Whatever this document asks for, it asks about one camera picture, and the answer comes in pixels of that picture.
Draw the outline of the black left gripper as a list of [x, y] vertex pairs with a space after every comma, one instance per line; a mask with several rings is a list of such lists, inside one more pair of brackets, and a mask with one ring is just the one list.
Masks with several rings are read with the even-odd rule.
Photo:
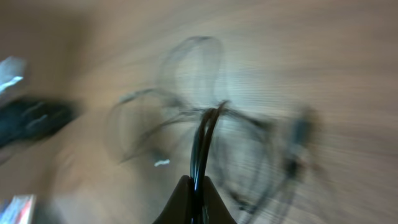
[[78, 116], [65, 100], [22, 96], [1, 105], [1, 147], [54, 135]]

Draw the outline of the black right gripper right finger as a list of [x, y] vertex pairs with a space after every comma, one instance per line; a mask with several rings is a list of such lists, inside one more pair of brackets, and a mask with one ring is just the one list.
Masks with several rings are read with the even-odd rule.
[[205, 176], [202, 183], [201, 223], [203, 224], [236, 224], [222, 201], [212, 180]]

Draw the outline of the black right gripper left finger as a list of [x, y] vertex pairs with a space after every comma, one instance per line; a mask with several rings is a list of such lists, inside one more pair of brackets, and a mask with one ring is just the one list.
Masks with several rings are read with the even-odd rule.
[[193, 187], [189, 176], [183, 175], [169, 200], [153, 224], [189, 224], [192, 219]]

